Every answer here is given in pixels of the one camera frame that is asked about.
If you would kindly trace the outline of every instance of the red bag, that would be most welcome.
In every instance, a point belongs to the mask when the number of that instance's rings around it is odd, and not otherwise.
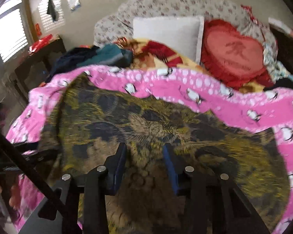
[[[52,34],[43,37],[41,40],[36,41],[32,46],[29,47],[29,53],[34,53],[40,50],[42,47],[48,45],[52,40]]]

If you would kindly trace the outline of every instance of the black clip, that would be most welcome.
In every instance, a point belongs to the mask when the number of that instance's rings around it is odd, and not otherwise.
[[[44,198],[19,234],[81,234],[81,230],[69,222],[73,219],[77,225],[80,193],[84,193],[83,233],[108,234],[105,195],[115,195],[121,185],[126,152],[126,145],[120,143],[115,155],[109,156],[104,165],[97,166],[88,174],[75,178],[70,174],[64,174],[52,189],[71,212],[71,219],[64,218],[52,201]]]
[[[170,144],[163,146],[163,156],[174,193],[187,198],[182,233],[205,234],[208,218],[213,224],[213,234],[270,233],[253,205],[227,174],[200,173],[175,155]]]

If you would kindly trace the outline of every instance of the bolt head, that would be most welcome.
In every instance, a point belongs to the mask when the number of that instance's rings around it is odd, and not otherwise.
[[[225,173],[222,173],[222,174],[220,174],[220,178],[223,179],[223,180],[228,180],[229,179],[229,175],[228,174],[225,174]]]
[[[194,168],[192,166],[187,166],[187,167],[185,167],[185,171],[187,173],[192,173],[192,172],[194,172]]]
[[[100,165],[100,166],[97,167],[96,170],[101,173],[101,172],[104,172],[106,170],[106,167],[104,165]]]
[[[63,180],[69,180],[71,178],[70,174],[66,173],[62,176]]]

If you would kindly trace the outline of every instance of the heart-shaped cushion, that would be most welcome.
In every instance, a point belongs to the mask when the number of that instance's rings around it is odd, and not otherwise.
[[[215,78],[235,89],[258,76],[264,77],[261,83],[270,80],[263,65],[261,43],[242,36],[223,20],[205,23],[201,61]]]

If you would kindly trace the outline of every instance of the black metal frame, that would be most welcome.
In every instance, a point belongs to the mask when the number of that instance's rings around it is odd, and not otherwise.
[[[126,145],[121,143],[115,155],[104,166],[77,178],[63,178],[53,188],[33,169],[33,166],[0,133],[0,150],[29,177],[45,198],[32,213],[20,234],[81,234],[77,225],[78,201],[84,193],[83,233],[108,234],[105,195],[115,195],[119,189],[126,162]],[[206,233],[207,219],[212,214],[213,234],[269,233],[243,192],[230,179],[209,176],[198,171],[186,171],[186,162],[176,156],[170,144],[163,147],[164,161],[173,190],[186,196],[182,233]],[[284,232],[293,234],[293,221]]]

